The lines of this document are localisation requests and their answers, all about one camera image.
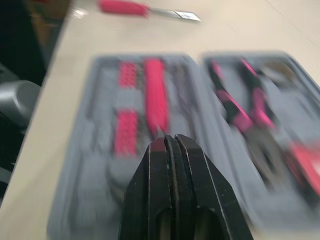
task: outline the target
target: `beige table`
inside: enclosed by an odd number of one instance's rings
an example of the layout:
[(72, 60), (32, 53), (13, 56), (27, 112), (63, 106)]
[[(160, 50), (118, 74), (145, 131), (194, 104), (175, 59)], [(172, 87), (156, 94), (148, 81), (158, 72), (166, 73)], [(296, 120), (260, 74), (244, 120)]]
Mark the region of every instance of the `beige table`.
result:
[[(200, 24), (150, 16), (107, 15), (96, 0), (76, 0), (87, 10), (70, 15), (60, 35), (32, 124), (0, 209), (2, 240), (45, 240), (67, 143), (91, 60), (124, 52), (283, 50), (320, 82), (320, 1), (148, 0), (153, 7), (190, 10)], [(257, 234), (256, 239), (320, 239), (320, 234)]]

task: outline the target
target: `gray plastic tool case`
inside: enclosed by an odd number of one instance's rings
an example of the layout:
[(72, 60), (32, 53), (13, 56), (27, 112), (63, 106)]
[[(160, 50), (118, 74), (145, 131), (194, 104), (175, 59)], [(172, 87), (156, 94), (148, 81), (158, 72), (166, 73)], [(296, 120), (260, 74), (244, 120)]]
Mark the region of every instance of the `gray plastic tool case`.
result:
[(207, 53), (202, 63), (207, 72), (206, 79), (210, 86), (210, 98), (215, 107), (216, 122), (219, 125), (228, 161), (214, 157), (233, 189), (237, 189), (238, 200), (249, 216), (253, 225), (261, 230), (301, 229), (320, 226), (320, 216), (311, 209), (298, 193), (291, 176), (287, 173), (281, 184), (270, 189), (262, 180), (259, 172), (250, 160), (245, 140), (233, 126), (224, 119), (225, 110), (215, 95), (215, 87), (209, 77), (208, 66), (213, 61), (221, 66), (223, 83), (237, 103), (248, 111), (248, 92), (237, 71), (237, 65), (245, 58), (253, 68), (267, 62), (286, 63), (296, 74), (294, 82), (282, 87), (276, 86), (269, 78), (260, 75), (268, 104), (276, 116), (275, 129), (271, 130), (280, 147), (285, 150), (292, 142), (312, 143), (320, 139), (320, 90), (303, 68), (285, 53)]
[[(121, 62), (142, 67), (148, 57), (160, 58), (165, 65), (169, 134), (195, 138), (230, 182), (242, 209), (256, 227), (319, 226), (319, 216), (311, 212), (289, 180), (272, 192), (265, 187), (241, 134), (224, 120), (224, 109), (207, 73), (207, 65), (218, 61), (226, 76), (227, 90), (246, 109), (246, 90), (233, 64), (240, 57), (246, 57), (250, 64), (268, 60), (288, 63), (298, 76), (294, 88), (279, 89), (269, 79), (263, 80), (269, 105), (279, 118), (275, 137), (286, 146), (292, 140), (307, 142), (320, 137), (320, 90), (292, 58), (282, 53), (206, 54), (199, 66), (189, 56), (180, 54), (110, 55), (94, 60), (88, 75), (48, 221), (50, 239), (117, 239), (121, 206), (110, 192), (110, 164), (140, 161), (152, 141), (147, 128), (143, 128), (144, 79), (136, 89), (123, 90), (118, 86), (119, 67)], [(177, 89), (175, 65), (186, 69), (186, 89)], [(188, 113), (182, 110), (177, 91), (188, 100)], [(116, 115), (123, 108), (134, 109), (140, 116), (142, 129), (138, 130), (136, 158), (117, 159), (113, 153)]]
[[(203, 97), (208, 93), (203, 71), (189, 56), (117, 55), (97, 58), (88, 75), (52, 205), (47, 227), (51, 239), (117, 239), (121, 207), (110, 193), (108, 168), (112, 161), (140, 161), (152, 142), (148, 130), (143, 127), (146, 125), (143, 122), (144, 79), (137, 82), (136, 89), (123, 89), (118, 86), (118, 73), (122, 62), (132, 62), (142, 67), (144, 59), (149, 57), (160, 58), (165, 65), (169, 134), (195, 138), (206, 153), (220, 151), (220, 141), (209, 149), (206, 129), (210, 128), (210, 121), (206, 120), (205, 111), (210, 109), (211, 103)], [(185, 89), (179, 91), (184, 92), (183, 97), (188, 101), (188, 113), (180, 107), (172, 75), (176, 65), (182, 65), (186, 70)], [(113, 154), (116, 115), (121, 109), (134, 109), (142, 121), (135, 158), (117, 159)], [(192, 118), (191, 125), (186, 118), (188, 114), (187, 117)]]

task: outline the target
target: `black plastic jaw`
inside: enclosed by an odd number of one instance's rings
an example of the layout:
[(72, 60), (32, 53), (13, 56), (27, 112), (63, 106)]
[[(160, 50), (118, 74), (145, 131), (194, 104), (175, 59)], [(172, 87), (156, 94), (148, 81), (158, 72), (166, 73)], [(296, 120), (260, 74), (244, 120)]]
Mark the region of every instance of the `black plastic jaw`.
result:
[(128, 185), (119, 240), (252, 240), (236, 196), (191, 138), (151, 143)]

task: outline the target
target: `pink handle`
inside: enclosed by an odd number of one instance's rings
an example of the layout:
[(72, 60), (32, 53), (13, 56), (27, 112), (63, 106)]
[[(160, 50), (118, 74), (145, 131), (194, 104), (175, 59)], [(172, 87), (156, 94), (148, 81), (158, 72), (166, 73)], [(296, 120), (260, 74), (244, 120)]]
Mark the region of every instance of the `pink handle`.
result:
[(165, 67), (157, 58), (144, 61), (145, 71), (145, 115), (150, 132), (168, 132), (169, 116), (165, 86)]
[(139, 15), (146, 17), (149, 8), (146, 5), (123, 0), (99, 0), (100, 9), (105, 13)]

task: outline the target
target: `screwdriver blade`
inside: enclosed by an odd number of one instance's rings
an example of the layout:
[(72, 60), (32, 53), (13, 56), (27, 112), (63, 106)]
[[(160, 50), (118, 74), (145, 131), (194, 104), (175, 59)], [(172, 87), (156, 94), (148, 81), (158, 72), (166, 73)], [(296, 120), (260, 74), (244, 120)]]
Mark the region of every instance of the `screwdriver blade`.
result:
[(172, 10), (165, 10), (165, 9), (159, 9), (159, 8), (151, 8), (150, 12), (164, 15), (167, 17), (177, 18), (177, 19), (193, 20), (198, 22), (201, 21), (201, 19), (193, 12), (172, 11)]

